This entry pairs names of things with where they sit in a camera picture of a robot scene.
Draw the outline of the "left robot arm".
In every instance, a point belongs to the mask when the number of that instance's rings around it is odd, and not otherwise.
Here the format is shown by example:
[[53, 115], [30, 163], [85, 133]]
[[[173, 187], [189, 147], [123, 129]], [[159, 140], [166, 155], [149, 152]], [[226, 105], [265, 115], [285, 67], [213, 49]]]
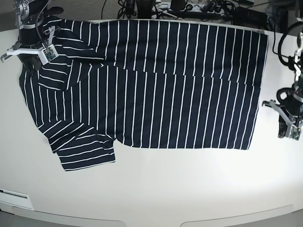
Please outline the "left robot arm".
[[277, 91], [275, 100], [263, 101], [262, 105], [279, 113], [279, 138], [299, 140], [303, 128], [303, 34], [297, 37], [298, 49], [294, 56], [284, 61], [281, 55], [282, 44], [288, 33], [279, 41], [277, 54], [280, 62], [294, 72], [294, 83]]

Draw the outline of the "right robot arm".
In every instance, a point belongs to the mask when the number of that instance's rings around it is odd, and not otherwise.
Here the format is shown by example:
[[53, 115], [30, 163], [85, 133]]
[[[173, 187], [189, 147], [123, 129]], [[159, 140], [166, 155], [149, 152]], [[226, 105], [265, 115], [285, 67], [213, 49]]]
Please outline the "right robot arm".
[[48, 8], [49, 0], [13, 1], [16, 26], [19, 29], [18, 42], [24, 46], [33, 46], [43, 42], [44, 18], [64, 12], [61, 7]]

